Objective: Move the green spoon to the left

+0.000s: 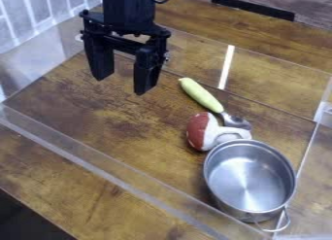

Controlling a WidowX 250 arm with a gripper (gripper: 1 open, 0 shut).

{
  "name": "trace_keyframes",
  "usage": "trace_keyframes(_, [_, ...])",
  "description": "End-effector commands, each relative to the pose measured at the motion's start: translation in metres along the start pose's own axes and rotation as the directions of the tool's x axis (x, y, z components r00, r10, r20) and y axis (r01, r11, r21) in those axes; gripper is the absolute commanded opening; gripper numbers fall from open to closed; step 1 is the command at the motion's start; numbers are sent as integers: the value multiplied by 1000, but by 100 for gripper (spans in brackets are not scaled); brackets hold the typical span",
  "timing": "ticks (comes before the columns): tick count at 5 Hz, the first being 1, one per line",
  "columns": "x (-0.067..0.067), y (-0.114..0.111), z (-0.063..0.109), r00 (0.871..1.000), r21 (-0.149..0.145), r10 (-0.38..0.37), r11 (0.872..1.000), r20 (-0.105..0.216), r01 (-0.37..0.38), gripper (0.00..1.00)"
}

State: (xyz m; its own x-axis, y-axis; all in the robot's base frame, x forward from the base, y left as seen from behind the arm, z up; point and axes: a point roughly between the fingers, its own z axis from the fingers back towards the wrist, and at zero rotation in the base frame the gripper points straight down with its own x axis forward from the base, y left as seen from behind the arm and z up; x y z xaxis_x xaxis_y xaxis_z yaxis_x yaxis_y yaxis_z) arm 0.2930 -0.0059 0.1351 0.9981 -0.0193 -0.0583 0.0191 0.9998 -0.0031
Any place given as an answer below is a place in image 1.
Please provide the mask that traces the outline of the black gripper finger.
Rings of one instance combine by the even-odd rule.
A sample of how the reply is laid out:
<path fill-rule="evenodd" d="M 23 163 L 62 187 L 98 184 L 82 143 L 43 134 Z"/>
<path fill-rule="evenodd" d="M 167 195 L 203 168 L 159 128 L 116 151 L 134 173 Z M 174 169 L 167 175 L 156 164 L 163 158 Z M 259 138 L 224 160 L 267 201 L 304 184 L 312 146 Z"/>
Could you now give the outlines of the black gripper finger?
<path fill-rule="evenodd" d="M 135 54 L 134 91 L 143 95 L 158 84 L 166 57 L 154 46 L 143 46 Z"/>
<path fill-rule="evenodd" d="M 84 33 L 83 42 L 92 76 L 103 81 L 115 73 L 115 51 L 102 37 Z"/>

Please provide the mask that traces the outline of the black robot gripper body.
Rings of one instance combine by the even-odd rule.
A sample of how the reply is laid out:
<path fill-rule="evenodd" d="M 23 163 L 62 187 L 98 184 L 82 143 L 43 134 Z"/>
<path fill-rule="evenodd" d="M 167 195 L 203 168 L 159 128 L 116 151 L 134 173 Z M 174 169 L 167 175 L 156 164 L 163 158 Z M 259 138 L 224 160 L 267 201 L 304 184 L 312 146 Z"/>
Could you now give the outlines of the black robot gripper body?
<path fill-rule="evenodd" d="M 103 0 L 103 11 L 83 10 L 82 40 L 88 54 L 112 50 L 130 54 L 144 47 L 167 52 L 171 32 L 155 24 L 156 5 L 168 0 Z"/>

